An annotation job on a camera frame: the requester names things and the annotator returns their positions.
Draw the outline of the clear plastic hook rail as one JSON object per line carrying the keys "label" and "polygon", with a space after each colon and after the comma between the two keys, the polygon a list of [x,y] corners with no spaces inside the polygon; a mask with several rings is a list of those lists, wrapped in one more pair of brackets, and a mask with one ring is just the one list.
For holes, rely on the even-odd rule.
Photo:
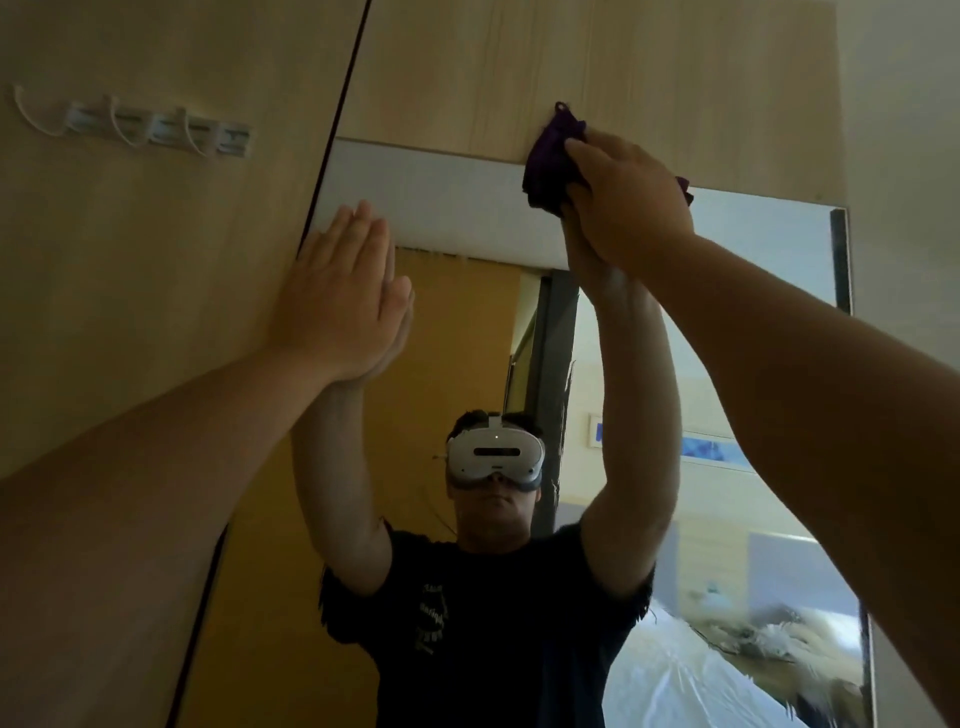
{"label": "clear plastic hook rail", "polygon": [[97,102],[67,101],[55,105],[46,110],[42,118],[28,109],[26,91],[21,84],[12,83],[9,91],[21,119],[53,139],[92,137],[117,141],[131,149],[154,145],[205,159],[217,156],[246,159],[256,135],[250,125],[198,116],[184,106],[157,111],[128,105],[110,94]]}

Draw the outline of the person's left forearm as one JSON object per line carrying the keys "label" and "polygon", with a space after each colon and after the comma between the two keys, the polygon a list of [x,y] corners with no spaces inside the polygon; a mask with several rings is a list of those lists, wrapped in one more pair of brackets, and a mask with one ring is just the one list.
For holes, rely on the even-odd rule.
{"label": "person's left forearm", "polygon": [[270,346],[0,482],[0,724],[85,720],[348,359],[332,347]]}

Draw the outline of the large wall mirror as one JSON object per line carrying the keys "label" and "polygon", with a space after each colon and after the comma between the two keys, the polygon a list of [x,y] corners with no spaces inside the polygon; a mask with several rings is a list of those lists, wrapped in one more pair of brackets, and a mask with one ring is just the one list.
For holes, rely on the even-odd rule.
{"label": "large wall mirror", "polygon": [[[541,508],[575,522],[605,481],[594,307],[572,290],[560,223],[521,165],[339,140],[316,227],[367,197],[418,290],[405,352],[366,394],[377,499],[397,527],[454,539],[442,442],[465,410],[527,409],[551,445]],[[608,728],[874,728],[858,598],[748,463],[690,344],[666,323],[682,412],[678,510],[651,612],[606,689]],[[174,728],[374,728],[378,676],[317,608],[321,562],[290,445],[218,544]]]}

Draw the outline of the purple cleaning cloth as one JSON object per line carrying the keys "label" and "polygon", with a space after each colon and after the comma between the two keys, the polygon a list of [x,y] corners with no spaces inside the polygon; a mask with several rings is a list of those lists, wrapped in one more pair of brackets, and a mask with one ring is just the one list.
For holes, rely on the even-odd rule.
{"label": "purple cleaning cloth", "polygon": [[[529,151],[522,178],[522,190],[527,196],[529,206],[563,216],[567,205],[571,202],[568,187],[571,184],[582,183],[575,163],[566,152],[568,140],[587,140],[588,136],[599,134],[603,137],[618,138],[624,144],[630,144],[638,157],[643,158],[645,172],[653,170],[663,171],[663,166],[646,149],[638,143],[623,138],[598,127],[590,126],[586,121],[579,119],[565,102],[557,102],[554,114]],[[668,192],[661,200],[654,196],[652,202],[645,206],[645,213],[658,214],[678,213],[678,220],[684,226],[692,229],[692,217],[689,208],[694,197],[690,193],[690,182],[676,176],[676,187]],[[680,207],[679,200],[683,198],[687,209]]]}

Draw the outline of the person's left hand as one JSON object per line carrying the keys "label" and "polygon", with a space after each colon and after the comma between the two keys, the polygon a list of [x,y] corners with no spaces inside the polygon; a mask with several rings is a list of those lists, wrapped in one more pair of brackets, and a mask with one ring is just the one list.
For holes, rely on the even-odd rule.
{"label": "person's left hand", "polygon": [[365,381],[402,351],[383,352],[378,318],[396,277],[389,224],[367,200],[340,206],[326,229],[303,243],[275,309],[267,349],[290,361],[311,392]]}

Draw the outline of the wooden panel with mirror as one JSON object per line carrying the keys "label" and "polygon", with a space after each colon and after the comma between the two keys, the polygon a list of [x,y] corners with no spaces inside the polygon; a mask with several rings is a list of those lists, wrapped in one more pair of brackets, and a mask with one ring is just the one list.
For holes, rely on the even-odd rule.
{"label": "wooden panel with mirror", "polygon": [[371,0],[338,136],[521,164],[556,102],[695,187],[847,204],[820,0]]}

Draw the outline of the person's right hand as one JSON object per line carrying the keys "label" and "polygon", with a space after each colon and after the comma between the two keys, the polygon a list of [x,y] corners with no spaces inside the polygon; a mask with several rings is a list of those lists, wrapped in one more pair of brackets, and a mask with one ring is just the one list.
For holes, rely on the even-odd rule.
{"label": "person's right hand", "polygon": [[562,222],[601,261],[650,283],[669,245],[693,235],[677,176],[639,144],[598,128],[563,144],[581,179],[566,187]]}

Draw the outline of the person's right forearm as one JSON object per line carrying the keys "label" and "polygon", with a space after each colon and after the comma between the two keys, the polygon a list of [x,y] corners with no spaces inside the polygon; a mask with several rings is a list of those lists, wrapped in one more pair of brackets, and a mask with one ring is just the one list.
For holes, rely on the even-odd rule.
{"label": "person's right forearm", "polygon": [[694,234],[623,267],[701,358],[736,440],[960,728],[960,372]]}

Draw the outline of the light wooden wardrobe door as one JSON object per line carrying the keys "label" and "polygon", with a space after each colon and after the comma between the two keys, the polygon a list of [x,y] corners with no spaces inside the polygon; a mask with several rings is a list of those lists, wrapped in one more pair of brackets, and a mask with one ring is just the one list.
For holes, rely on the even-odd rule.
{"label": "light wooden wardrobe door", "polygon": [[[0,478],[252,351],[367,0],[0,0]],[[244,124],[245,158],[52,137],[69,103]]]}

